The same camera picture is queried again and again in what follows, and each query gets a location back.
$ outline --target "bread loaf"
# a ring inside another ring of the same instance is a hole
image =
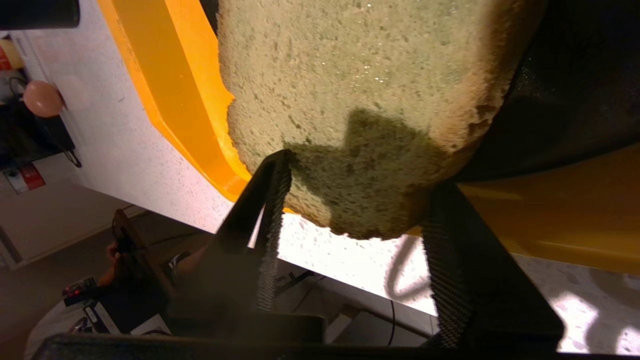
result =
[[[220,0],[230,137],[295,153],[286,204],[352,238],[417,223],[502,104],[537,0]]]

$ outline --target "yellow container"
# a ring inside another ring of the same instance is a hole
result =
[[[233,96],[198,0],[99,0],[151,123],[229,200],[250,174],[227,134]],[[640,275],[640,145],[461,189],[511,252]]]

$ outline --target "speckled countertop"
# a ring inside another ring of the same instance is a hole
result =
[[[26,32],[67,102],[63,118],[84,164],[70,168],[74,181],[215,232],[231,203],[151,126],[95,0],[81,10],[77,29]],[[287,214],[280,257],[433,315],[418,240],[356,241]],[[561,351],[640,354],[640,279],[515,257],[566,324]]]

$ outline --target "wall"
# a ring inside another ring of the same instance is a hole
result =
[[[62,155],[36,161],[47,184],[17,195],[0,174],[0,227],[24,265],[110,226],[115,209],[128,203],[73,184]],[[7,251],[0,252],[11,263]]]

